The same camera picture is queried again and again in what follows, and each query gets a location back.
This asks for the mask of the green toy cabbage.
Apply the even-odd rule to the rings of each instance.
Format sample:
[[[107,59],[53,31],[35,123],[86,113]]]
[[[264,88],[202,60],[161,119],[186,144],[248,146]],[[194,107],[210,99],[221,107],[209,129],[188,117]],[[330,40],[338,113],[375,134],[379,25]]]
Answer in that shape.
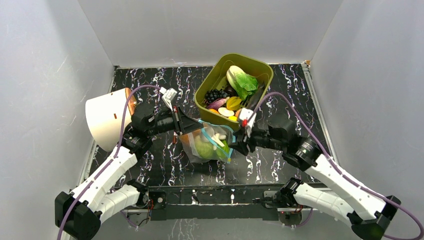
[[[198,156],[202,159],[211,160],[215,155],[214,145],[209,141],[203,141],[200,136],[194,138],[194,146]]]

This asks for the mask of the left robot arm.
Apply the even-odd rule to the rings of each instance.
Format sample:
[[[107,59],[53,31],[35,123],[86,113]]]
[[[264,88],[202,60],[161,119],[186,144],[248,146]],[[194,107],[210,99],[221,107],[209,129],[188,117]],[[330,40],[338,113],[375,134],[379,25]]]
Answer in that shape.
[[[152,138],[173,131],[185,135],[203,128],[199,120],[172,106],[157,114],[136,106],[131,121],[123,129],[117,145],[102,165],[71,192],[61,192],[54,201],[57,239],[67,233],[76,240],[91,240],[101,225],[128,206],[144,208],[149,203],[149,188],[131,180],[110,192],[118,179],[153,145]]]

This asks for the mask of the clear zip top bag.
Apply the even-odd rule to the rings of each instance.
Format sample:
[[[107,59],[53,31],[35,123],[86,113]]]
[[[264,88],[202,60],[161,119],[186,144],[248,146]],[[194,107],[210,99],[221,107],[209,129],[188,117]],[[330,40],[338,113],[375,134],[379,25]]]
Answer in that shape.
[[[201,119],[198,121],[203,125],[202,128],[178,137],[189,161],[202,164],[216,160],[229,164],[233,154],[230,144],[236,140],[233,129],[227,125],[216,125]]]

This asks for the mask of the white toy mushroom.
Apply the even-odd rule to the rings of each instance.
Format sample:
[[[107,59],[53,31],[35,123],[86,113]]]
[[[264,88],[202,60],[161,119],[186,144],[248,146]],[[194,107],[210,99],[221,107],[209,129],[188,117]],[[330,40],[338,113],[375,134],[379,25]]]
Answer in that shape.
[[[226,139],[227,139],[227,135],[220,134],[220,133],[212,133],[212,134],[204,133],[202,137],[203,141],[211,142],[221,148],[225,146],[223,140],[226,140]]]

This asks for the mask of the toy pineapple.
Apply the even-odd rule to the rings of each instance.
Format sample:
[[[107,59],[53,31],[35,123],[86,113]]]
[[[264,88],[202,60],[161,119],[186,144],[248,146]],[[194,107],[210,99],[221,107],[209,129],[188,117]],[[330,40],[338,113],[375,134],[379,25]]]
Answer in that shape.
[[[197,150],[201,142],[201,131],[195,130],[188,134],[181,135],[179,140],[182,143],[183,150],[188,153]]]

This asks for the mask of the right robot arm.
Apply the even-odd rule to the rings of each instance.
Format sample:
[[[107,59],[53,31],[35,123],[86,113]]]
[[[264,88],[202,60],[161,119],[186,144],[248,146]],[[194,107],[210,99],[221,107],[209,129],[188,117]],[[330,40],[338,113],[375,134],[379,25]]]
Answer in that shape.
[[[242,108],[238,114],[240,129],[230,148],[248,155],[256,148],[282,152],[282,158],[291,166],[317,178],[334,194],[292,177],[280,190],[272,194],[265,191],[253,203],[266,208],[288,208],[303,205],[317,209],[342,221],[362,240],[383,238],[397,209],[383,199],[373,196],[346,180],[348,174],[334,161],[328,161],[319,146],[310,138],[296,132],[296,124],[286,118],[267,129],[254,125],[256,113]]]

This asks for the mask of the green toy star fruit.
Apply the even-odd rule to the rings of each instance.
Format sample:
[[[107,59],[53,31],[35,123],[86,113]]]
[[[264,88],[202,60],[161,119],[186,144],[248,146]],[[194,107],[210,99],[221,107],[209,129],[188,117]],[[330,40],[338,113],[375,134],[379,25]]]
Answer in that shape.
[[[226,140],[222,140],[224,147],[218,146],[215,153],[219,161],[227,163],[231,160],[231,149]]]

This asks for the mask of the olive green plastic bin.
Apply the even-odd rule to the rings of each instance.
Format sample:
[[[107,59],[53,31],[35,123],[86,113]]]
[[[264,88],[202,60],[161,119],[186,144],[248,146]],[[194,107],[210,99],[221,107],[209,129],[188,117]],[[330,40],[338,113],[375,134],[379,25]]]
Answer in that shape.
[[[228,86],[226,72],[230,66],[233,65],[240,67],[244,72],[257,79],[259,84],[258,92],[260,93],[260,100],[263,99],[271,84],[274,77],[274,71],[270,65],[260,60],[238,53],[228,53],[218,60],[203,80],[200,87],[196,90],[194,94],[194,102],[198,107],[200,118],[211,124],[229,126],[236,131],[239,128],[239,124],[236,121],[232,121],[225,116],[206,109],[207,103],[205,100],[205,94],[207,91],[214,89],[223,90],[226,86]]]

